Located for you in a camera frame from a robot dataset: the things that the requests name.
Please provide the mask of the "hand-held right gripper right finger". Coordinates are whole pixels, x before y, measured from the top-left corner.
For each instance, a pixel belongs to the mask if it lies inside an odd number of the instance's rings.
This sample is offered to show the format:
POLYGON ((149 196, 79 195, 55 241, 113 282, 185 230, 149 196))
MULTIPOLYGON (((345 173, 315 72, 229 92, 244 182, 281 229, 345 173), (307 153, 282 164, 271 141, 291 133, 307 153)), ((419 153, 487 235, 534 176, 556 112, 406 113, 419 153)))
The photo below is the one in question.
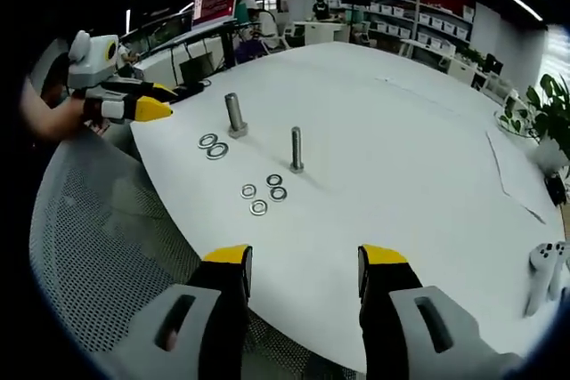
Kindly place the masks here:
POLYGON ((520 364, 495 351, 450 296, 422 285, 395 250, 359 246, 358 287, 369 379, 502 379, 520 364))

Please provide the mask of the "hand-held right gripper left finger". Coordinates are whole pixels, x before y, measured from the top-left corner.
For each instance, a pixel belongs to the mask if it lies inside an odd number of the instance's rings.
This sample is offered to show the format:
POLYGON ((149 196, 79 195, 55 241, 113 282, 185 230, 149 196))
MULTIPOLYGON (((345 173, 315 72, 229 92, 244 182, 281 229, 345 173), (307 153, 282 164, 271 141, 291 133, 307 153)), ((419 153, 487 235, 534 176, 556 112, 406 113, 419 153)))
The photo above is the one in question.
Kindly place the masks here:
POLYGON ((206 255, 133 317, 126 336, 131 379, 239 379, 248 331, 253 248, 206 255))

